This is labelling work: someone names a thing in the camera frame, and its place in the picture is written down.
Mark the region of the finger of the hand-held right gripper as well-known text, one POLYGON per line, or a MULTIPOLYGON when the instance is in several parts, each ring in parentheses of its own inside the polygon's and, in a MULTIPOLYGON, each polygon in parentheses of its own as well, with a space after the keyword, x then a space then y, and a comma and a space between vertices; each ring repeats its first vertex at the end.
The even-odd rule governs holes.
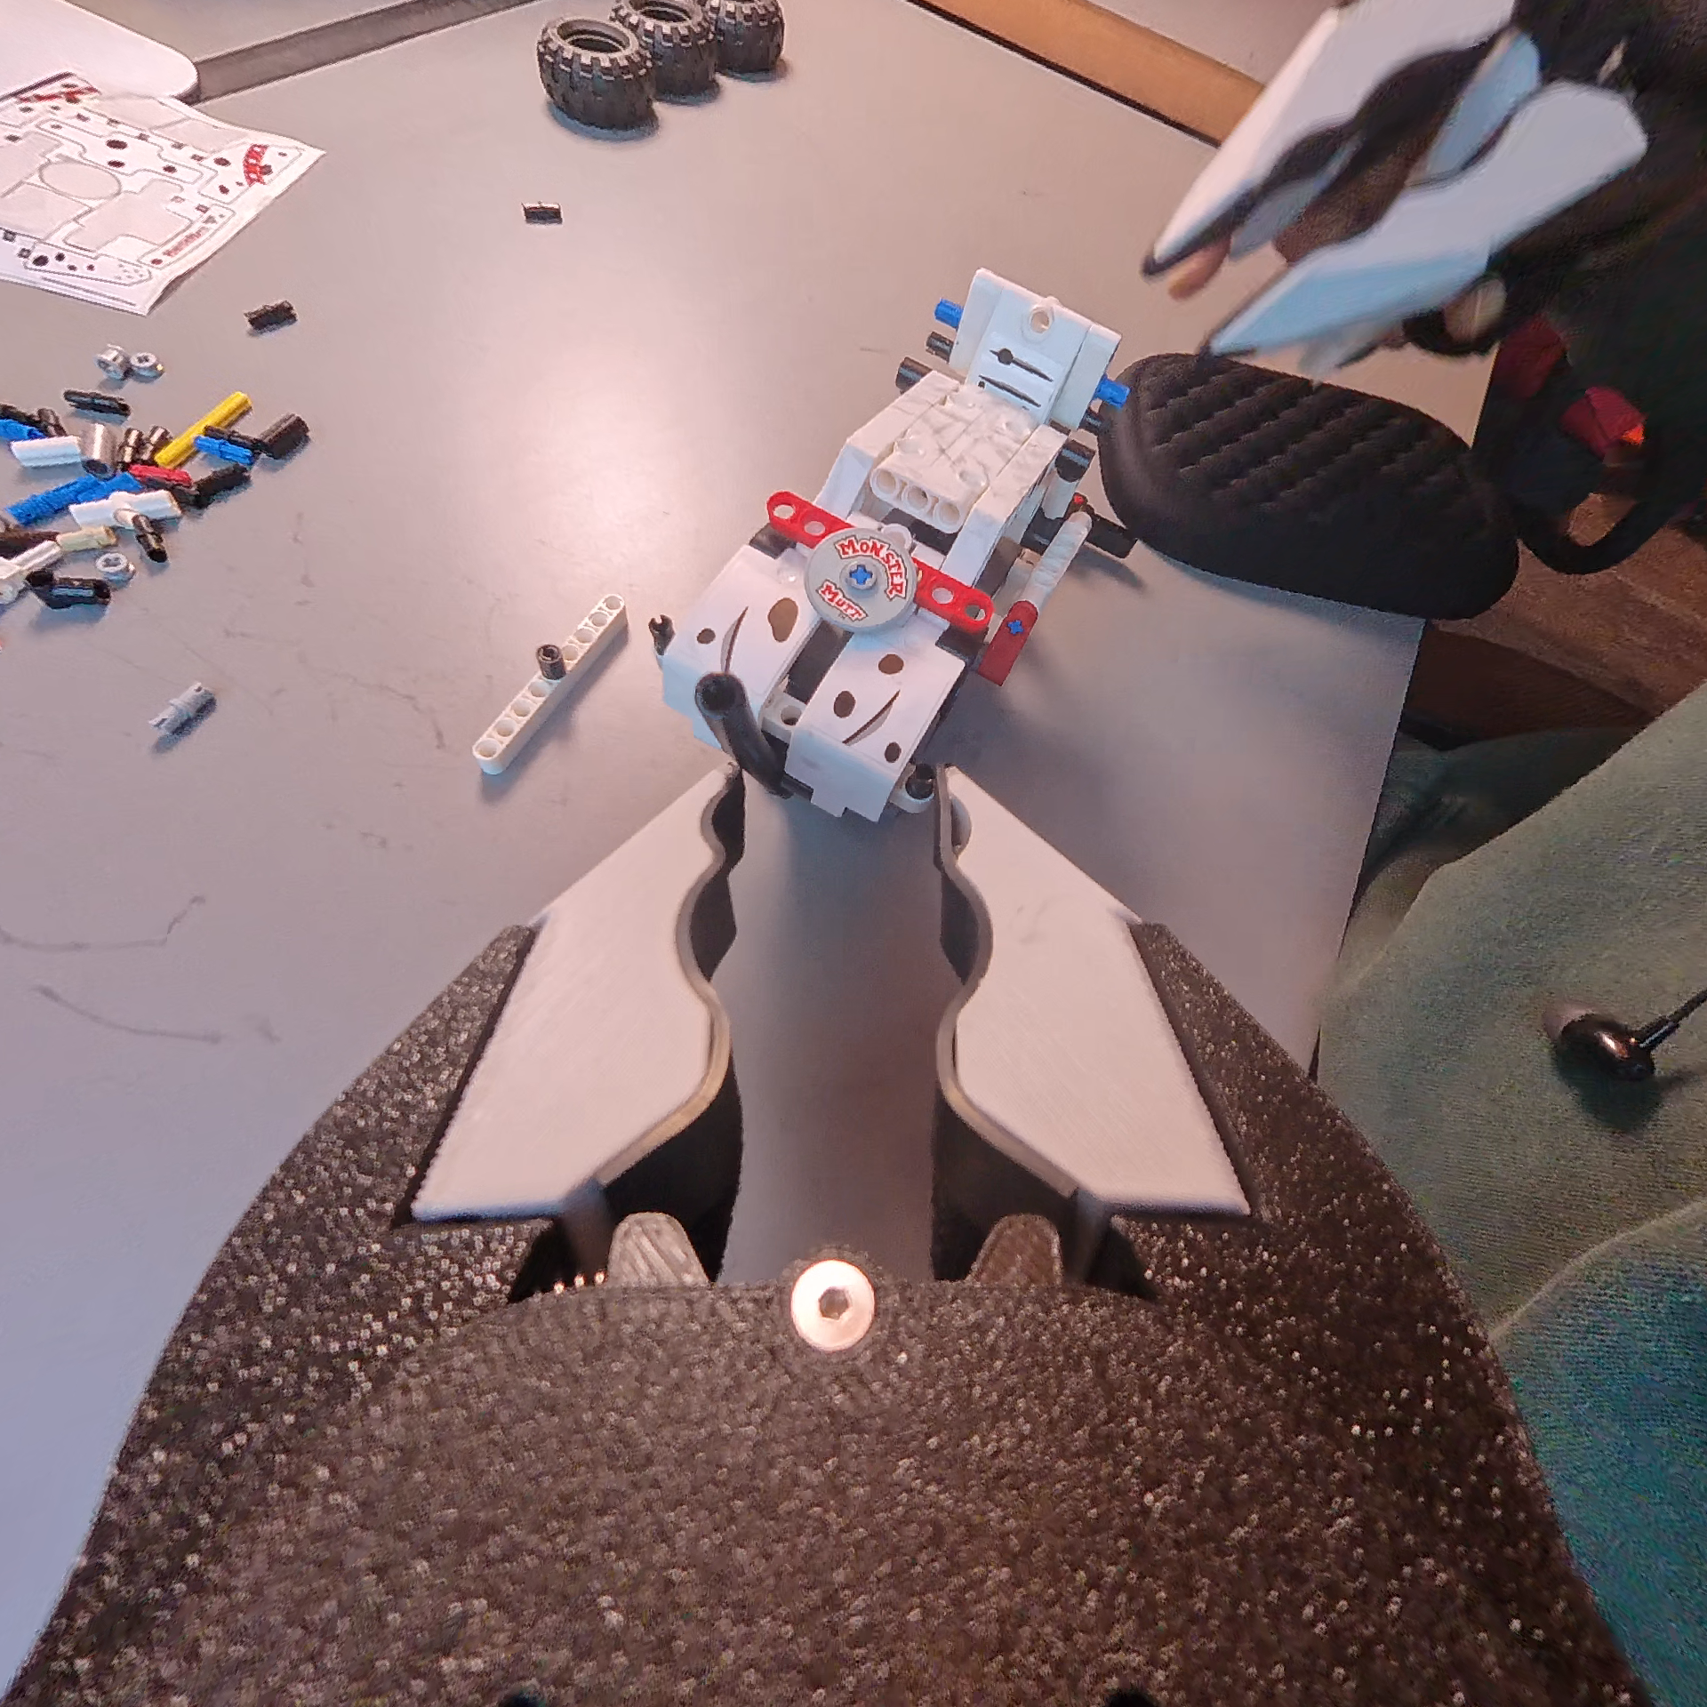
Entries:
POLYGON ((1206 339, 1212 356, 1296 352, 1327 375, 1441 309, 1521 234, 1642 159, 1621 93, 1536 93, 1460 174, 1406 187, 1380 221, 1314 248, 1206 339))
POLYGON ((1355 2, 1313 25, 1158 234, 1145 272, 1229 246, 1267 246, 1353 172, 1424 126, 1505 29, 1510 2, 1355 2))

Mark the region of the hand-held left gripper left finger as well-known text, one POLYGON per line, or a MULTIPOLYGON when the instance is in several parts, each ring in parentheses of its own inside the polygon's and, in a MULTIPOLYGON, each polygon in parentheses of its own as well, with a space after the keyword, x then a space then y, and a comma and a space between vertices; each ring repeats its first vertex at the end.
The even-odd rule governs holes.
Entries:
POLYGON ((414 1219, 548 1215, 590 1187, 618 1217, 726 1207, 739 1096, 712 975, 739 854, 742 778, 704 775, 545 909, 414 1219))

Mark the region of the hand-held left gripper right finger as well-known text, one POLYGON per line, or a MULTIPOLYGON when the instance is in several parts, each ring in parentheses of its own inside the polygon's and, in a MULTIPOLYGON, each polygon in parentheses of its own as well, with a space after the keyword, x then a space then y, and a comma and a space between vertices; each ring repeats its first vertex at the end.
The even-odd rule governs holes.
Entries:
POLYGON ((937 776, 950 1109, 1042 1187, 1125 1210, 1249 1203, 1137 917, 965 775, 937 776))

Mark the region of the white holed beam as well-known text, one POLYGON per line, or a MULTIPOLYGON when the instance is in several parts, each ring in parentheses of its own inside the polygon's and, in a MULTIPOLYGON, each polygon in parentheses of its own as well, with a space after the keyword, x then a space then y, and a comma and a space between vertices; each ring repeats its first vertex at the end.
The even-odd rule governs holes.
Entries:
POLYGON ((534 667, 523 690, 504 703, 502 712, 476 740, 473 759, 481 775, 499 776, 525 753, 534 733, 547 726, 552 710, 578 691, 580 684, 591 678, 594 667, 626 631, 626 600, 609 592, 556 642, 568 657, 565 679, 545 681, 534 667))

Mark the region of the brick-built truck model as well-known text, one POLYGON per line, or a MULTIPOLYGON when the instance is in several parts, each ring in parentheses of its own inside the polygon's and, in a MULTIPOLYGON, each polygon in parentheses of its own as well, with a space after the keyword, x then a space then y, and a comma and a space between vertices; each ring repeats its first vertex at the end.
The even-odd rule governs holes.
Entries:
POLYGON ((651 623, 664 703, 764 789, 838 820, 920 814, 920 751, 968 678, 1002 685, 1083 550, 1134 539, 1080 484, 1127 389, 1119 336, 980 271, 931 362, 846 439, 680 621, 651 623))

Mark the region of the pile of small brick pieces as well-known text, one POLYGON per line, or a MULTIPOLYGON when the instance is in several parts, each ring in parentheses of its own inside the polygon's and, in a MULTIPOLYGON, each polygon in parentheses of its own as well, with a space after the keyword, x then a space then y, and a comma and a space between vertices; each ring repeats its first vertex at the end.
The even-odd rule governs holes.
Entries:
POLYGON ((97 353, 101 391, 65 391, 62 411, 1 406, 3 453, 37 479, 3 494, 1 606, 101 612, 141 568, 171 563, 171 531, 246 491, 258 469, 307 450, 308 424, 287 413, 249 418, 231 392, 174 431, 142 424, 119 392, 128 379, 158 379, 147 352, 97 353))

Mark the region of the wooden-edged table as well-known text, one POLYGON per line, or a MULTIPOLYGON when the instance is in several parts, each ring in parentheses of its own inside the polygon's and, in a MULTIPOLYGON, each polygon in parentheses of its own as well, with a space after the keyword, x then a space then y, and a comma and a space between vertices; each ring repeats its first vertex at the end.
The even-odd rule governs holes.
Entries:
POLYGON ((1222 143, 1323 2, 929 2, 1023 57, 1222 143))

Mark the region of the black clothing toggle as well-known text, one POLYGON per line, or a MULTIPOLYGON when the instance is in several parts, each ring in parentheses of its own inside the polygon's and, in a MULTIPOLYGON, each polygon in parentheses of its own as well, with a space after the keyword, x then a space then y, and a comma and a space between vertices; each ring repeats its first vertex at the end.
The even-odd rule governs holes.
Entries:
POLYGON ((1651 1075, 1649 1048, 1626 1021, 1580 1006, 1554 1006, 1542 1021, 1545 1034, 1561 1061, 1617 1082, 1651 1075))

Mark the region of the person's torso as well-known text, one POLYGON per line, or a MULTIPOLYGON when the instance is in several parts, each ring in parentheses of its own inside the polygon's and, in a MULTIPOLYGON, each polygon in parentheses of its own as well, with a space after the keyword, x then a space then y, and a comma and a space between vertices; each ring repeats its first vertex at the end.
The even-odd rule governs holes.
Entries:
POLYGON ((1484 1318, 1574 1564, 1659 1704, 1704 1701, 1704 1031, 1619 1083, 1547 1019, 1704 980, 1704 702, 1399 747, 1317 1075, 1484 1318))

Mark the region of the sticker sheet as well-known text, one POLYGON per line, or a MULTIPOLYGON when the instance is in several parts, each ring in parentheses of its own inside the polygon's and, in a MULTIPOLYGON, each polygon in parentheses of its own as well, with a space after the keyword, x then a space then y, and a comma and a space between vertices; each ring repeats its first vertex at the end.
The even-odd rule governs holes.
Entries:
POLYGON ((46 76, 1 98, 1 276, 148 314, 319 159, 178 100, 46 76))

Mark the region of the white book stand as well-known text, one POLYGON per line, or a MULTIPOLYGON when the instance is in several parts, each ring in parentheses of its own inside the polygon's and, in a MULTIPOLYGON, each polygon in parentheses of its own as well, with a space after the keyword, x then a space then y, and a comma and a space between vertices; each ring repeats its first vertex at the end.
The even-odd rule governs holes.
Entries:
POLYGON ((195 63, 150 36, 66 2, 1 4, 1 96, 59 74, 100 93, 192 100, 195 63))

